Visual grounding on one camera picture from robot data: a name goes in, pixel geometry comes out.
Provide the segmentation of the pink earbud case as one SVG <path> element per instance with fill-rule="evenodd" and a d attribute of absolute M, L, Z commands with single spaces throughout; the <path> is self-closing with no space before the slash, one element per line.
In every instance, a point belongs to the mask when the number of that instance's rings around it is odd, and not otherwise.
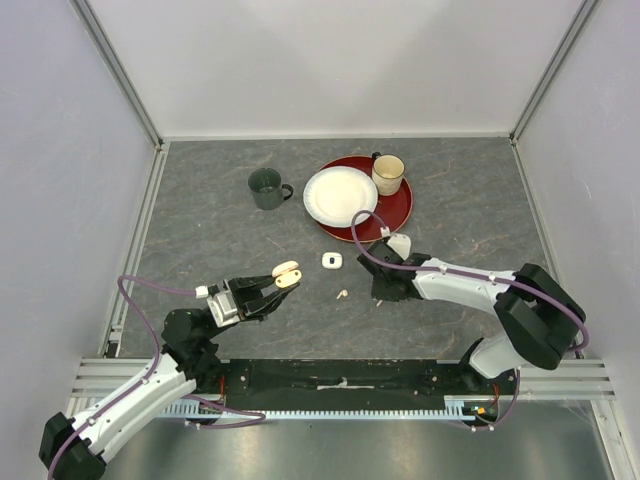
<path fill-rule="evenodd" d="M 273 268 L 271 275 L 275 285 L 279 289 L 289 288 L 299 283 L 302 278 L 302 272 L 299 270 L 299 264 L 290 260 L 283 262 Z"/>

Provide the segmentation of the white earbud case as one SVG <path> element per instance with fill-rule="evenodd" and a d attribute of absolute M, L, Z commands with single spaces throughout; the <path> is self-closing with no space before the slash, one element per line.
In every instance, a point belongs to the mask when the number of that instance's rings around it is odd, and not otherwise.
<path fill-rule="evenodd" d="M 343 256 L 338 252 L 325 252 L 321 257 L 321 266 L 327 270 L 337 270 L 343 266 Z"/>

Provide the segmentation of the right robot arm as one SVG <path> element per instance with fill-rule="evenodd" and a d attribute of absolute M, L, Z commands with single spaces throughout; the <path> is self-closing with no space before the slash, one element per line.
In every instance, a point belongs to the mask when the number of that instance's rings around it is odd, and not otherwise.
<path fill-rule="evenodd" d="M 483 392 L 494 378 L 523 365 L 554 370 L 565 354 L 588 344 L 584 311 L 538 265 L 490 271 L 427 254 L 404 257 L 390 239 L 361 249 L 358 261 L 373 276 L 377 300 L 445 301 L 498 319 L 502 332 L 476 342 L 458 368 L 459 384 L 469 393 Z"/>

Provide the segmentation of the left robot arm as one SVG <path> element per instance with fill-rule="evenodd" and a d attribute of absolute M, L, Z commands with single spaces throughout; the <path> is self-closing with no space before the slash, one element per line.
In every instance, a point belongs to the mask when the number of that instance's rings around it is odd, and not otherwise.
<path fill-rule="evenodd" d="M 170 312 L 162 333 L 152 337 L 151 361 L 138 374 L 76 416 L 57 413 L 46 422 L 39 458 L 48 478 L 100 478 L 128 439 L 164 408 L 215 389 L 222 364 L 213 338 L 243 321 L 264 320 L 301 278 L 297 263 L 289 261 L 267 275 L 184 291 L 205 300 L 206 308 Z"/>

